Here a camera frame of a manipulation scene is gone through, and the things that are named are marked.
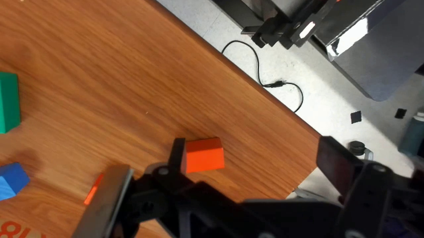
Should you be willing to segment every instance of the colored cube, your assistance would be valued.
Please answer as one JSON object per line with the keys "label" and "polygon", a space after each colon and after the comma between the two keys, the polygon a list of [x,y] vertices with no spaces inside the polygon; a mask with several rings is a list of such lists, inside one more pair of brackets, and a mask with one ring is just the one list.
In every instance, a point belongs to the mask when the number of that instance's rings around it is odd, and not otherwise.
{"label": "colored cube", "polygon": [[219,137],[185,143],[185,155],[181,164],[183,173],[221,169],[224,165],[224,148]]}
{"label": "colored cube", "polygon": [[0,166],[0,201],[15,197],[29,182],[18,162]]}
{"label": "colored cube", "polygon": [[0,133],[7,133],[20,121],[17,75],[0,71]]}

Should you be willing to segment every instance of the wood grain surface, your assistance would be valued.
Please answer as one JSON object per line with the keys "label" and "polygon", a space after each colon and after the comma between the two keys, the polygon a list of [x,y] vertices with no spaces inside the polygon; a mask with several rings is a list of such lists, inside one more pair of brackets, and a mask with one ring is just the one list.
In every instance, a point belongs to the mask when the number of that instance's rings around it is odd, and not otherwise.
{"label": "wood grain surface", "polygon": [[152,0],[4,0],[0,70],[22,111],[0,165],[32,180],[0,218],[46,237],[71,235],[106,166],[139,176],[176,136],[223,140],[227,168],[191,178],[236,201],[283,198],[315,166],[319,135]]}

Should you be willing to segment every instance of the blue block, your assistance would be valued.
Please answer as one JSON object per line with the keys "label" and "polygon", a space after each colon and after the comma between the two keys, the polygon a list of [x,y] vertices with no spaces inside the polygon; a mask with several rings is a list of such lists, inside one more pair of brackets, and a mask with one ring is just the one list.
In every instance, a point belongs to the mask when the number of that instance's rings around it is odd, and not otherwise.
{"label": "blue block", "polygon": [[29,177],[18,162],[0,166],[0,201],[15,197],[29,182]]}

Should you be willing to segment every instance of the black cable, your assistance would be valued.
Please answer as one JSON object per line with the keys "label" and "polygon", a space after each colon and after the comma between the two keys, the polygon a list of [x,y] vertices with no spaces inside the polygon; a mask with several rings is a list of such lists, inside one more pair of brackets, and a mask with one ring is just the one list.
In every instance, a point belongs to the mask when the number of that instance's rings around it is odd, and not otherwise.
{"label": "black cable", "polygon": [[302,88],[301,88],[297,83],[294,83],[294,82],[286,82],[286,80],[276,80],[276,82],[273,82],[273,83],[264,84],[262,80],[261,80],[261,62],[260,62],[260,57],[258,57],[258,54],[256,53],[256,50],[254,50],[249,43],[244,42],[244,41],[238,41],[238,39],[232,39],[232,41],[229,41],[229,42],[223,47],[221,54],[225,53],[225,50],[227,50],[228,46],[230,46],[232,43],[236,43],[236,42],[248,46],[248,47],[253,51],[254,58],[256,58],[256,65],[257,65],[257,67],[256,67],[257,82],[260,83],[261,87],[282,87],[282,86],[285,86],[285,84],[291,84],[291,86],[294,86],[294,87],[299,91],[301,103],[299,103],[299,106],[297,106],[297,108],[294,110],[294,112],[298,112],[299,108],[303,106],[303,91],[302,91]]}
{"label": "black cable", "polygon": [[224,54],[224,51],[227,50],[228,46],[230,46],[232,43],[241,43],[241,45],[245,45],[248,47],[250,47],[250,50],[253,51],[254,54],[254,58],[256,58],[256,77],[257,77],[257,82],[260,83],[261,87],[264,87],[264,83],[261,80],[261,62],[260,62],[260,57],[257,55],[256,50],[246,42],[244,41],[238,41],[238,39],[232,39],[229,41],[221,50],[221,54]]}

